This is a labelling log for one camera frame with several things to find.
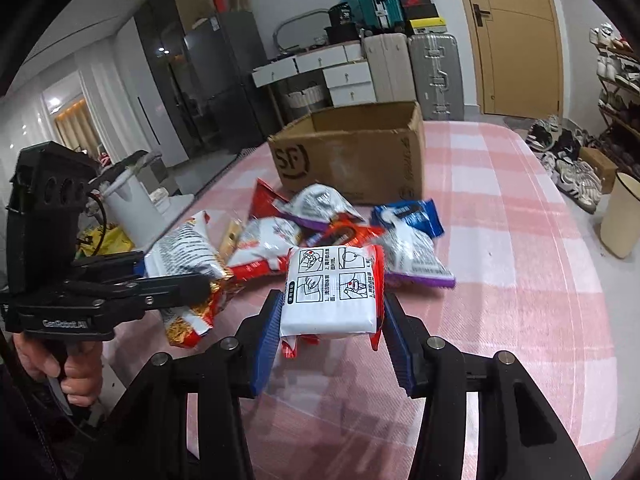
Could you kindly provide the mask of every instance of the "blue snack bag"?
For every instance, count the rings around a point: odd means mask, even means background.
[[[418,229],[418,231],[427,233],[431,238],[437,238],[444,234],[433,200],[428,202],[425,200],[405,200],[395,204],[377,205],[371,211],[371,225],[391,229],[394,217],[414,229]]]

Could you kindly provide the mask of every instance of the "silver suitcase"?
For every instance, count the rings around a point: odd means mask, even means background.
[[[414,76],[404,34],[364,38],[373,88],[379,103],[415,101]]]
[[[415,92],[425,121],[464,121],[465,98],[458,42],[450,34],[409,39]]]

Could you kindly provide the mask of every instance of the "wooden door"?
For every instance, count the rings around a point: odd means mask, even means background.
[[[552,0],[468,0],[482,111],[518,117],[559,114],[561,54]]]

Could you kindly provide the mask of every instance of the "white snack package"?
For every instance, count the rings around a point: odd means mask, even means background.
[[[280,337],[376,332],[374,248],[299,248],[289,255]]]
[[[398,218],[386,218],[393,224],[371,243],[385,251],[385,277],[393,280],[423,283],[428,286],[453,288],[456,279],[437,258],[433,241],[427,233],[405,224]]]
[[[247,222],[238,246],[226,263],[240,280],[271,272],[284,272],[289,250],[302,241],[302,230],[284,218],[267,217]],[[263,269],[254,265],[264,262]]]
[[[323,184],[305,187],[287,204],[274,200],[273,206],[286,218],[316,231],[325,230],[335,218],[364,220],[340,193]]]
[[[145,255],[150,277],[198,272],[213,280],[229,279],[231,273],[209,242],[206,211],[199,211],[169,231]]]

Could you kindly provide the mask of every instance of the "cardboard box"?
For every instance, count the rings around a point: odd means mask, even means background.
[[[609,194],[616,181],[618,167],[610,158],[595,148],[580,148],[580,158],[588,163],[602,183],[602,193]]]
[[[325,108],[269,138],[285,189],[319,182],[351,203],[422,199],[424,132],[415,102]]]

